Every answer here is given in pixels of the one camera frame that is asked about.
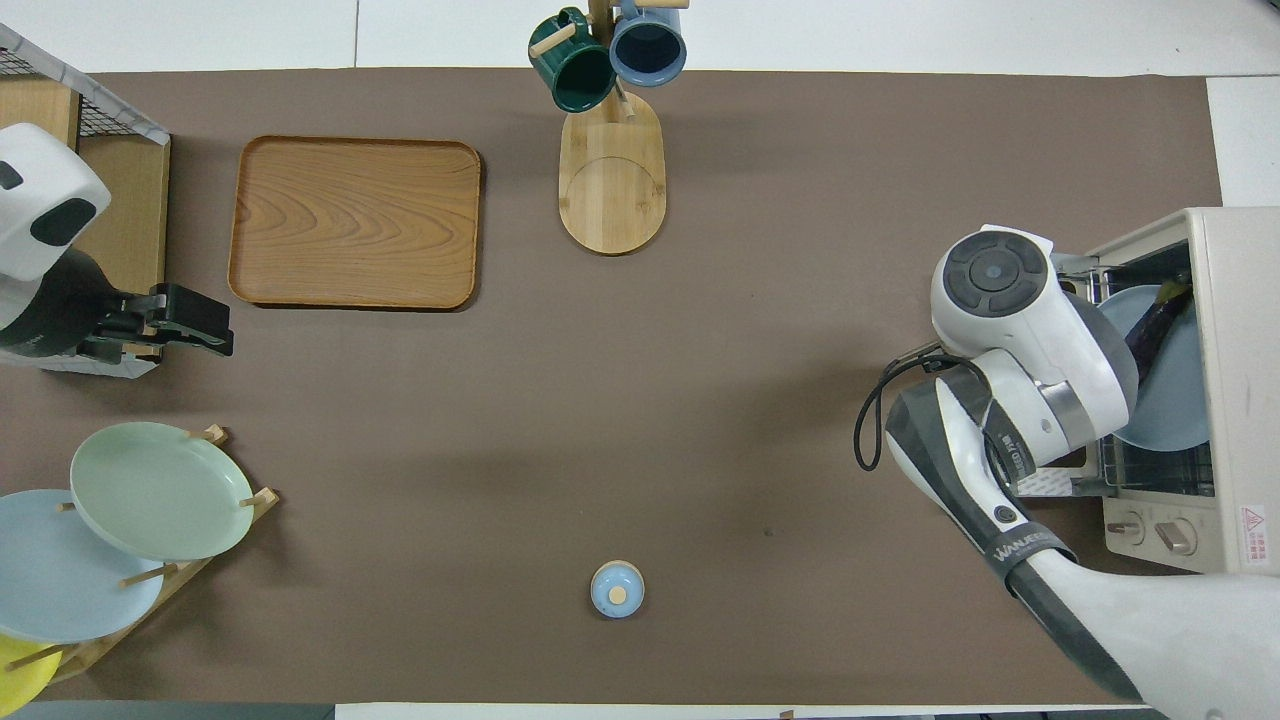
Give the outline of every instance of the black cable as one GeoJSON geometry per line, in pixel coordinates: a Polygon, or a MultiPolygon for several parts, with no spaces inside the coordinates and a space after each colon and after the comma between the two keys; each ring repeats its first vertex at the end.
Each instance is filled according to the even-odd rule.
{"type": "Polygon", "coordinates": [[[888,383],[893,382],[893,379],[901,375],[902,373],[913,368],[919,368],[923,365],[931,365],[936,363],[943,363],[948,368],[954,368],[956,365],[968,368],[969,370],[973,372],[973,374],[978,375],[978,379],[982,382],[983,386],[986,386],[988,389],[991,388],[991,386],[987,383],[987,375],[984,375],[983,372],[977,365],[974,365],[972,360],[966,357],[959,357],[956,355],[947,355],[945,352],[940,352],[934,355],[922,355],[920,357],[906,360],[905,363],[897,363],[896,360],[893,363],[890,363],[888,365],[884,366],[884,370],[881,373],[881,378],[876,383],[876,387],[872,388],[870,393],[867,395],[867,400],[863,402],[861,410],[858,411],[858,420],[854,423],[854,459],[858,460],[859,468],[867,471],[872,471],[876,469],[877,465],[879,465],[881,451],[883,450],[883,442],[884,442],[883,419],[882,419],[883,415],[882,400],[884,397],[884,388],[888,386],[888,383]],[[870,410],[873,404],[876,405],[876,452],[872,455],[870,462],[868,462],[863,459],[863,423],[867,421],[867,411],[870,410]]]}

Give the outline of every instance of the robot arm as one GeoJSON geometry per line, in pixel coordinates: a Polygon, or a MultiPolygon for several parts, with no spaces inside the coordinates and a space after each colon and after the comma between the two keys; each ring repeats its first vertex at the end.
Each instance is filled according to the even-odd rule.
{"type": "Polygon", "coordinates": [[[1123,338],[1059,290],[1051,247],[984,228],[943,258],[934,327],[972,361],[899,395],[890,452],[1102,687],[1175,720],[1280,716],[1280,580],[1080,568],[1009,489],[1121,428],[1135,398],[1123,338]]]}
{"type": "Polygon", "coordinates": [[[225,305],[173,283],[115,290],[70,247],[110,202],[88,165],[45,131],[0,129],[0,350],[119,363],[124,343],[179,343],[229,356],[225,305]]]}

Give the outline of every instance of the blue plate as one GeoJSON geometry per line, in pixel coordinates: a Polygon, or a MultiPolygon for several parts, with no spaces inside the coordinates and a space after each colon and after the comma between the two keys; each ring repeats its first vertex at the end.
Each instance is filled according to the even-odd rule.
{"type": "Polygon", "coordinates": [[[122,552],[97,537],[61,489],[0,497],[0,633],[70,644],[128,628],[160,594],[161,578],[119,582],[161,564],[122,552]]]}
{"type": "MultiPolygon", "coordinates": [[[[1129,334],[1156,301],[1158,291],[1160,286],[1155,284],[1130,287],[1108,297],[1098,305],[1098,310],[1120,334],[1129,334]]],[[[1138,388],[1133,418],[1115,436],[1134,447],[1157,452],[1174,452],[1208,442],[1204,369],[1194,302],[1174,320],[1155,365],[1138,388]]]]}

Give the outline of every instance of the wooden tray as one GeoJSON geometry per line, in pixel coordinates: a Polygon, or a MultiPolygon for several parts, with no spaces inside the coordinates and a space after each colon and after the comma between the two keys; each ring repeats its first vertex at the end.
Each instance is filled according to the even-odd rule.
{"type": "Polygon", "coordinates": [[[257,305],[453,309],[475,288],[479,215],[480,156],[462,142],[259,137],[227,282],[257,305]]]}

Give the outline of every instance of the blue mug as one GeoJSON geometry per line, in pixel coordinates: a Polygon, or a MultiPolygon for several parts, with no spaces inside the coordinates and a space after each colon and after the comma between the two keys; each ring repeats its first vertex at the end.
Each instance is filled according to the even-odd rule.
{"type": "Polygon", "coordinates": [[[622,0],[622,18],[613,28],[609,61],[618,78],[640,87],[666,85],[685,69],[680,10],[636,8],[622,0]]]}

